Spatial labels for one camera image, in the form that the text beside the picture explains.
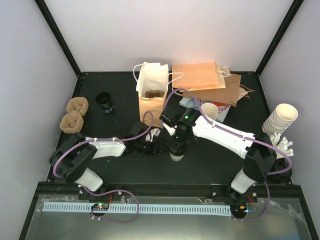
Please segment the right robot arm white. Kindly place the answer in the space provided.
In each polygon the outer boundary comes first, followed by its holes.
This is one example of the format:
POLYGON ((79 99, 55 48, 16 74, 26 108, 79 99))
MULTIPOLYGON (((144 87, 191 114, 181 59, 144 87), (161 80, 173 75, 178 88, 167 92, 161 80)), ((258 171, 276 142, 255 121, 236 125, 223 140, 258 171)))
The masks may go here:
POLYGON ((255 183, 266 180, 276 161, 276 151, 268 135, 242 132, 216 122, 200 111, 189 108, 181 114, 166 107, 159 119, 169 133, 167 144, 171 155, 182 156, 187 141, 203 138, 216 143, 244 160, 242 169, 235 175, 227 189, 228 198, 240 201, 255 183))

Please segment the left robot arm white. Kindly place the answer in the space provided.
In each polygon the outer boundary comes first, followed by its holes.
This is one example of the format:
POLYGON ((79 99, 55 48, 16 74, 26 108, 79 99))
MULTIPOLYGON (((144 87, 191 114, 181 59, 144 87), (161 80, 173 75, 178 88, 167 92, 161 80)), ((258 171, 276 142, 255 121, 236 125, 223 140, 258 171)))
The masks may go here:
POLYGON ((165 136, 161 128, 151 128, 142 122, 112 138, 91 138, 74 133, 50 156, 49 163, 54 176, 85 187, 95 199, 101 200, 108 188, 102 177, 89 168, 90 162, 135 152, 143 156, 164 154, 169 151, 165 136))

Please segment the single white paper cup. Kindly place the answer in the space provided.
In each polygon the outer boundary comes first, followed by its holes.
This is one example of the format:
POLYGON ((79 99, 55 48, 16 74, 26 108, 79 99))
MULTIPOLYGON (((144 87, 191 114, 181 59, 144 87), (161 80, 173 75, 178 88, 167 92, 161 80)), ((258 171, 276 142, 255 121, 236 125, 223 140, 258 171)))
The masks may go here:
POLYGON ((183 159, 185 154, 183 152, 170 152, 169 155, 173 161, 179 162, 183 159))

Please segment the brown pulp cup carrier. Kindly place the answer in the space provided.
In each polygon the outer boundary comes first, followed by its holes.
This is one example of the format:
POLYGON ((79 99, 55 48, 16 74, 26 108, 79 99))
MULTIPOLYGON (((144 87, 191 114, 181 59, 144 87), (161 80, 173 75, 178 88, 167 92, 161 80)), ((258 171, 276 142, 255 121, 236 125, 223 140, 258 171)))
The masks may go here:
POLYGON ((161 90, 148 90, 145 92, 145 97, 152 99, 152 98, 163 98, 164 93, 161 90))

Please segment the orange paper bag white handles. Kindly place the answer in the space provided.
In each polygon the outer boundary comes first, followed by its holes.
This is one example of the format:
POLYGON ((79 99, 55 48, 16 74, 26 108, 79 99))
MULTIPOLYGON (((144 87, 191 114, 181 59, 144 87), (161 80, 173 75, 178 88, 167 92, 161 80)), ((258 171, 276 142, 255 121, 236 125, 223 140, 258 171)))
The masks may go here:
POLYGON ((140 120, 147 126, 160 127, 160 115, 169 90, 169 66, 144 62, 133 67, 136 81, 140 120))

